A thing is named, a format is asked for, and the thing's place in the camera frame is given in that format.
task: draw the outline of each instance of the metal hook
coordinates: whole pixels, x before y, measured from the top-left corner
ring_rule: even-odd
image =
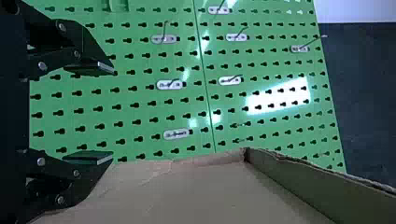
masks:
[[[231,82],[232,80],[236,79],[237,77],[241,77],[242,75],[236,75],[233,76],[232,78],[228,79],[228,82]]]
[[[163,22],[163,38],[161,38],[161,43],[165,40],[165,35],[166,35],[166,24],[168,23],[169,21],[164,21]]]
[[[221,4],[218,7],[217,13],[219,13],[219,11],[220,11],[221,7],[224,5],[224,3],[225,3],[225,0],[222,0]]]
[[[178,78],[172,79],[172,81],[168,83],[168,87],[171,87],[172,84],[173,84],[175,81],[180,81],[180,79],[178,79]]]
[[[306,46],[311,45],[311,44],[314,43],[315,41],[317,41],[317,40],[319,40],[319,39],[321,39],[321,38],[327,38],[327,37],[328,37],[327,35],[321,35],[321,36],[315,38],[314,40],[311,40],[311,41],[309,41],[308,43],[306,43],[306,44],[300,46],[298,49],[303,49],[303,48],[305,48]]]
[[[246,30],[247,28],[248,28],[248,26],[242,28],[241,31],[239,31],[239,33],[235,36],[234,39],[237,39],[242,34],[242,32],[244,32],[244,30]]]

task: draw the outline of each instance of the pegboard hole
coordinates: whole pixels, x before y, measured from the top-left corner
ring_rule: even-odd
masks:
[[[123,122],[122,121],[118,121],[116,123],[114,123],[114,127],[123,127]]]
[[[88,146],[87,144],[82,144],[80,146],[77,146],[77,149],[81,149],[81,150],[87,150]]]
[[[74,110],[75,114],[83,114],[84,113],[84,109],[83,108],[78,108]]]
[[[49,79],[52,79],[52,80],[57,80],[57,81],[59,81],[59,80],[61,80],[61,75],[57,74],[57,75],[55,75],[55,76],[51,76],[51,77],[49,77]]]
[[[198,116],[201,116],[201,117],[206,117],[206,112],[205,112],[205,111],[203,111],[203,112],[200,112],[200,113],[198,113]]]
[[[143,142],[143,140],[144,140],[143,136],[138,136],[138,137],[134,138],[135,142]]]
[[[111,22],[105,23],[105,24],[103,24],[103,26],[105,26],[106,28],[113,28],[113,23],[111,23]]]
[[[94,107],[94,108],[93,108],[93,111],[96,111],[96,112],[103,112],[103,107],[102,107],[101,105],[99,105],[99,106],[97,106],[97,107]]]
[[[133,121],[132,121],[132,124],[134,124],[134,125],[140,125],[140,124],[142,124],[142,120],[141,120],[141,119],[133,120]]]
[[[117,161],[120,161],[120,162],[127,162],[127,161],[128,161],[128,158],[127,158],[127,157],[121,157],[121,158],[117,159]]]
[[[35,118],[35,119],[42,119],[42,118],[43,118],[43,113],[37,112],[37,113],[35,113],[35,114],[32,115],[32,118]]]
[[[100,142],[98,144],[96,144],[97,147],[106,147],[107,146],[107,142]]]
[[[188,151],[195,151],[195,146],[187,147],[187,150],[188,150]]]
[[[80,127],[77,127],[75,130],[76,130],[77,133],[78,133],[78,132],[84,133],[85,130],[86,130],[86,128],[85,128],[85,126],[80,126]]]
[[[55,130],[54,133],[55,134],[65,134],[66,133],[66,129],[62,128],[62,129],[59,129],[59,130]]]
[[[191,114],[190,113],[183,115],[183,119],[190,119],[190,118],[191,118]]]
[[[161,156],[163,156],[163,152],[162,151],[157,151],[157,152],[154,152],[153,155],[156,156],[156,157],[161,157]]]
[[[150,102],[148,102],[148,105],[156,106],[157,102],[156,101],[150,101]]]
[[[173,154],[178,154],[179,152],[180,152],[180,150],[178,148],[171,150],[171,153],[173,153]]]
[[[151,136],[151,139],[160,140],[161,139],[161,135],[156,133],[156,134]]]
[[[137,155],[136,158],[137,158],[138,160],[144,160],[144,159],[146,158],[146,155],[145,155],[144,153],[142,153],[142,154],[140,154],[140,155]]]
[[[67,152],[67,147],[58,148],[58,149],[56,149],[56,152],[58,152],[58,153],[66,153]]]
[[[98,129],[98,130],[103,130],[104,128],[105,128],[105,124],[104,124],[104,123],[101,123],[101,124],[95,125],[95,129]]]
[[[157,117],[154,117],[152,119],[149,119],[150,123],[157,123],[159,121],[159,119]]]

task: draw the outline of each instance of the white label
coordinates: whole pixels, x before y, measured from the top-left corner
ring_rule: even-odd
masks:
[[[177,42],[175,35],[154,35],[151,37],[153,44],[174,44]]]
[[[157,88],[161,91],[181,90],[183,82],[180,80],[160,80],[157,82]]]
[[[291,46],[290,50],[293,53],[307,53],[309,52],[310,48],[308,46],[305,46],[302,48],[303,45],[293,45]]]
[[[176,129],[168,130],[163,133],[163,138],[165,140],[174,140],[178,138],[185,138],[190,135],[190,130],[188,129]]]
[[[227,7],[209,7],[207,11],[212,15],[227,15],[230,13],[230,9]]]
[[[219,78],[219,84],[221,86],[238,85],[242,82],[241,77],[221,77]]]
[[[239,42],[243,42],[243,41],[247,41],[248,40],[248,36],[245,34],[227,34],[226,35],[226,39],[228,41],[239,41]]]

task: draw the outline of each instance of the pegboard panel seam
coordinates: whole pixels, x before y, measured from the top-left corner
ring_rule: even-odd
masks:
[[[192,0],[192,8],[194,10],[194,17],[195,17],[195,25],[196,25],[196,30],[197,30],[197,35],[198,35],[198,46],[199,46],[199,50],[200,50],[200,55],[201,55],[201,65],[202,65],[202,72],[204,74],[204,82],[205,82],[205,91],[206,91],[206,99],[207,99],[207,107],[209,110],[209,120],[210,120],[210,127],[211,127],[211,131],[212,131],[212,138],[213,138],[213,146],[215,148],[215,152],[217,152],[217,144],[216,144],[216,140],[215,140],[215,132],[214,132],[214,127],[213,127],[213,119],[212,119],[212,109],[210,107],[210,95],[209,95],[209,90],[207,89],[207,82],[206,82],[206,75],[205,75],[205,63],[204,63],[204,56],[203,56],[203,51],[202,51],[202,45],[201,45],[201,34],[199,31],[199,23],[198,23],[198,18],[197,18],[197,10],[196,10],[196,6],[195,6],[195,0]]]

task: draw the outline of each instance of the cardboard box flap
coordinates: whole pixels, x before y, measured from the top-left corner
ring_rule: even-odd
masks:
[[[245,148],[245,160],[336,223],[396,223],[396,190],[307,161]]]

